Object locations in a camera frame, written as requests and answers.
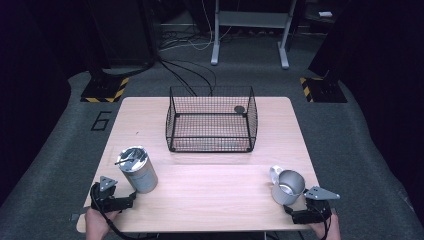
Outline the person's right hand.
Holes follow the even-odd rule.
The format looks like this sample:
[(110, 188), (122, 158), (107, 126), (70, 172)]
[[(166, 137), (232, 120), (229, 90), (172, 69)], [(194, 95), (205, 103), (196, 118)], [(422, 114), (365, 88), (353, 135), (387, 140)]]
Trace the person's right hand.
[(313, 223), (310, 224), (310, 228), (319, 240), (341, 240), (339, 218), (336, 214), (332, 214), (331, 218), (327, 220), (327, 226), (323, 223)]

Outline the white metal stand frame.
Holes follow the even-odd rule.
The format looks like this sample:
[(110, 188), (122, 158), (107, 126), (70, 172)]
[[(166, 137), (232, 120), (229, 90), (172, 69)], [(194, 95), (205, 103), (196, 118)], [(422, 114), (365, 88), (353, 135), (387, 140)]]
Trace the white metal stand frame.
[(239, 12), (223, 11), (220, 9), (220, 0), (215, 0), (214, 11), (214, 42), (211, 56), (211, 65), (216, 66), (219, 62), (220, 53), (220, 27), (255, 27), (282, 29), (283, 35), (277, 43), (280, 56), (280, 64), (284, 70), (289, 68), (286, 42), (290, 32), (297, 0), (289, 0), (289, 10), (287, 13), (267, 13), (267, 12)]

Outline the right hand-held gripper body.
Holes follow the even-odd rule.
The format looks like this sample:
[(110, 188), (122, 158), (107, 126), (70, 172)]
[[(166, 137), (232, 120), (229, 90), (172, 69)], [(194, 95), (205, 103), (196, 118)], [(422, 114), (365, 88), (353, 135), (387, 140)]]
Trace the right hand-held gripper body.
[(340, 195), (324, 188), (313, 186), (307, 192), (306, 208), (293, 211), (292, 220), (295, 224), (311, 224), (325, 222), (332, 214), (329, 201), (337, 200)]

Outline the black cabinet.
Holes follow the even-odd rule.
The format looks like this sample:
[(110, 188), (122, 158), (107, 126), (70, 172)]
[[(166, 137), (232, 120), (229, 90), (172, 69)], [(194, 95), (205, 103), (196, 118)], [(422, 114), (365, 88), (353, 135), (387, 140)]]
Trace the black cabinet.
[(157, 55), (149, 0), (88, 0), (108, 64), (149, 68)]

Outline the black hazard-striped stand base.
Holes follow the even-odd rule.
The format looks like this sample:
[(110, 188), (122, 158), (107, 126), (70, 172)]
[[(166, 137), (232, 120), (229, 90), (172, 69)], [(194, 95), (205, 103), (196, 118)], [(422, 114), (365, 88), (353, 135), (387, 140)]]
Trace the black hazard-striped stand base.
[(81, 102), (118, 102), (128, 84), (128, 78), (108, 77), (102, 81), (90, 80), (83, 90)]
[(310, 103), (346, 103), (340, 86), (323, 78), (301, 77), (300, 83), (306, 100)]

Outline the person's left hand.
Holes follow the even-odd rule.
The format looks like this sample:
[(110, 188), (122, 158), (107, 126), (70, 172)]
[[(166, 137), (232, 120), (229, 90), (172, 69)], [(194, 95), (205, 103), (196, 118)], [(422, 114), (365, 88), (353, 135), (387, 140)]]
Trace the person's left hand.
[(110, 232), (105, 218), (97, 210), (89, 208), (85, 214), (86, 240), (103, 240)]

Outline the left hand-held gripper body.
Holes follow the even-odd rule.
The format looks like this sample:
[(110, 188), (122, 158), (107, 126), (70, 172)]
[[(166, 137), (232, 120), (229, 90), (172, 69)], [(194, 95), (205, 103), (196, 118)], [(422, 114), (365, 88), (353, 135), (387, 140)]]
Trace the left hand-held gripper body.
[(104, 213), (121, 211), (122, 206), (114, 197), (117, 181), (106, 176), (101, 176), (90, 189), (91, 207)]

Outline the silver metal mug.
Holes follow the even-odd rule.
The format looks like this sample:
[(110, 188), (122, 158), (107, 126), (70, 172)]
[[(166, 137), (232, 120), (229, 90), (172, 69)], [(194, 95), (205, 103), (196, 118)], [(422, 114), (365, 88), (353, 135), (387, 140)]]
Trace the silver metal mug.
[(272, 189), (271, 195), (280, 205), (292, 205), (305, 190), (305, 180), (294, 170), (274, 165), (269, 170)]

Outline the black wire mesh basket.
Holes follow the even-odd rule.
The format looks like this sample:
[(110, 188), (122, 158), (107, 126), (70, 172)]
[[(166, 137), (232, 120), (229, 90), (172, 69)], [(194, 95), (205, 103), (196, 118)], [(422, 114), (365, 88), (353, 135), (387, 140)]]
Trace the black wire mesh basket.
[[(243, 106), (244, 113), (236, 113)], [(255, 147), (258, 111), (250, 86), (170, 89), (165, 137), (171, 152), (245, 153)]]

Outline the steel tumbler with lid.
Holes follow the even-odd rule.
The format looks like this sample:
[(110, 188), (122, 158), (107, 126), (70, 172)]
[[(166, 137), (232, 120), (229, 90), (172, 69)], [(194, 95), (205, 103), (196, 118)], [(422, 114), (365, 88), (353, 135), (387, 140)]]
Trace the steel tumbler with lid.
[(155, 169), (142, 146), (131, 146), (122, 150), (115, 164), (138, 193), (149, 193), (158, 184)]

